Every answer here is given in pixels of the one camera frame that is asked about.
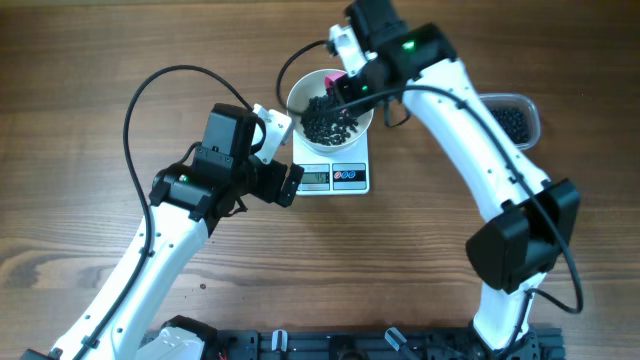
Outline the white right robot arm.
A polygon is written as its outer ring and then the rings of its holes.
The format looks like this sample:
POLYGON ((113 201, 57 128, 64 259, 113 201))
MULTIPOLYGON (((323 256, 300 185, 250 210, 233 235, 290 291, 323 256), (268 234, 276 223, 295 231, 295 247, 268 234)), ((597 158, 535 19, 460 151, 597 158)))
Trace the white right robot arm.
POLYGON ((528 330, 532 300, 569 248, 580 196, 553 182, 509 138, 481 101, 447 37, 434 24, 410 29, 388 1, 356 1, 329 48, 345 76, 342 109, 367 112, 391 101, 431 132, 468 186, 483 227, 466 244, 483 287, 472 325, 483 345, 507 356, 528 330))

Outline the white digital kitchen scale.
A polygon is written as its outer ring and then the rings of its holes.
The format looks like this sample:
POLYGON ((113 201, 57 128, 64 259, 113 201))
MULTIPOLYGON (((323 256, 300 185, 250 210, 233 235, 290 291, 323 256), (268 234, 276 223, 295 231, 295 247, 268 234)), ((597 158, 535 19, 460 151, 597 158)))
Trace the white digital kitchen scale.
POLYGON ((293 162, 304 169, 298 196, 363 195, 370 190, 366 135, 343 150, 318 153, 294 134, 293 162))

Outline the pink scoop with blue handle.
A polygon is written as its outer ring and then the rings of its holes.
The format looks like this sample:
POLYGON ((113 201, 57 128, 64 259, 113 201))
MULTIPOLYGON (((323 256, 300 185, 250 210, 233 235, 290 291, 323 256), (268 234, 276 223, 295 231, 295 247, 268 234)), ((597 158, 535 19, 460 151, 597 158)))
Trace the pink scoop with blue handle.
POLYGON ((325 76, 324 85, 327 91, 337 92, 343 88, 348 79, 348 75, 344 72, 333 72, 325 76))

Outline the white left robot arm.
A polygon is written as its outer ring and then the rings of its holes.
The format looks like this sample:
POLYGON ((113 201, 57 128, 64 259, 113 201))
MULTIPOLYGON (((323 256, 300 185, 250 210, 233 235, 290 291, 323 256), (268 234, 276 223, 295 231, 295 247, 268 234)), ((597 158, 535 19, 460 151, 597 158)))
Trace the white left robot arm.
POLYGON ((298 165, 274 159, 293 120, 256 105, 218 104, 190 165, 173 164, 154 181, 137 235, 83 315, 46 353, 48 359, 157 359, 191 352, 205 341, 183 331, 174 343, 143 345, 172 284, 218 222, 243 210, 242 196, 290 206, 302 177, 298 165))

